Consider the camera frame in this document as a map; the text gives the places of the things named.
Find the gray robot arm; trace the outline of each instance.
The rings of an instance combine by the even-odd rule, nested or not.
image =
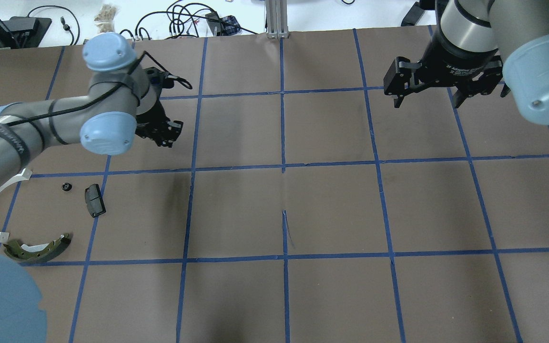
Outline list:
[[[183,123],[168,121],[158,100],[167,74],[141,69],[117,33],[94,37],[83,56],[94,71],[88,95],[0,107],[0,185],[50,146],[82,143],[91,152],[115,155],[129,150],[135,132],[159,146],[176,140]]]
[[[459,107],[490,94],[503,77],[501,96],[511,89],[523,117],[549,124],[549,0],[436,0],[431,6],[438,26],[425,54],[418,63],[397,57],[384,78],[395,107],[429,87],[456,87]]]

